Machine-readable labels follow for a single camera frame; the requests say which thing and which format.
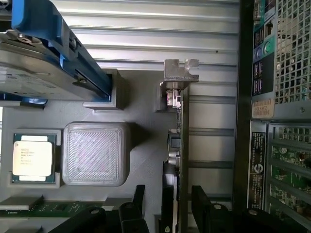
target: label sticker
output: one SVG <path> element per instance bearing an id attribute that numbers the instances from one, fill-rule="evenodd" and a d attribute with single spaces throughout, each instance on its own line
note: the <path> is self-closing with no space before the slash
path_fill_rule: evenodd
<path id="1" fill-rule="evenodd" d="M 254 102 L 252 105 L 252 118 L 273 118 L 274 100 L 262 100 Z"/>
<path id="2" fill-rule="evenodd" d="M 19 176 L 20 181 L 41 181 L 45 182 L 46 181 L 45 176 Z"/>
<path id="3" fill-rule="evenodd" d="M 19 69 L 0 69 L 1 92 L 35 99 L 81 100 L 75 94 L 43 80 L 47 77 L 53 79 L 49 73 L 33 75 Z"/>
<path id="4" fill-rule="evenodd" d="M 248 171 L 248 208 L 263 209 L 266 133 L 252 132 Z"/>
<path id="5" fill-rule="evenodd" d="M 16 141 L 13 147 L 15 176 L 50 176 L 52 167 L 52 143 Z"/>

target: perforated metal panel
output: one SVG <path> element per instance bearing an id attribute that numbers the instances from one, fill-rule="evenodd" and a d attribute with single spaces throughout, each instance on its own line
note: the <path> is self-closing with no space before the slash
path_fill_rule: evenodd
<path id="1" fill-rule="evenodd" d="M 279 0 L 275 75 L 276 104 L 311 100 L 309 0 Z"/>
<path id="2" fill-rule="evenodd" d="M 311 129 L 298 127 L 276 127 L 275 138 L 294 140 L 298 142 L 311 142 Z"/>

